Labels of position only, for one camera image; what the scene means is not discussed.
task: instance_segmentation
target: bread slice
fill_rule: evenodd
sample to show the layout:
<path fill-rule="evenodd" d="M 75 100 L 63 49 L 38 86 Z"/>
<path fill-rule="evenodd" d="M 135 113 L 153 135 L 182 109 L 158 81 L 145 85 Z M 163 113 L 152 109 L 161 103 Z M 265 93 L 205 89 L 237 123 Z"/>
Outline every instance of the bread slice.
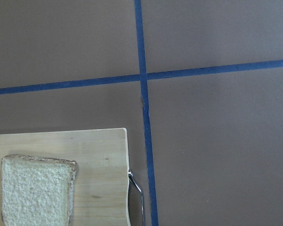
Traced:
<path fill-rule="evenodd" d="M 73 211 L 75 161 L 11 154 L 2 159 L 6 226 L 67 226 Z"/>

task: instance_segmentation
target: wire handle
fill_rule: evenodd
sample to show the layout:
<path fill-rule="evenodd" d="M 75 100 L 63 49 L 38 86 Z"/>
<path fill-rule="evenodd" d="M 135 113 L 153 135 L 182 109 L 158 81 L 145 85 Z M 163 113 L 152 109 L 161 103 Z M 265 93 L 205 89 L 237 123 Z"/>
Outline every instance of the wire handle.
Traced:
<path fill-rule="evenodd" d="M 139 193 L 140 193 L 140 195 L 141 195 L 141 201 L 142 201 L 142 202 L 141 202 L 142 226 L 145 226 L 146 223 L 145 223 L 144 199 L 143 199 L 142 190 L 140 189 L 140 187 L 138 187 L 138 185 L 137 185 L 136 182 L 134 181 L 133 173 L 132 173 L 132 170 L 131 170 L 131 169 L 128 171 L 128 177 L 129 177 L 130 182 L 136 187 L 136 189 L 139 191 Z"/>

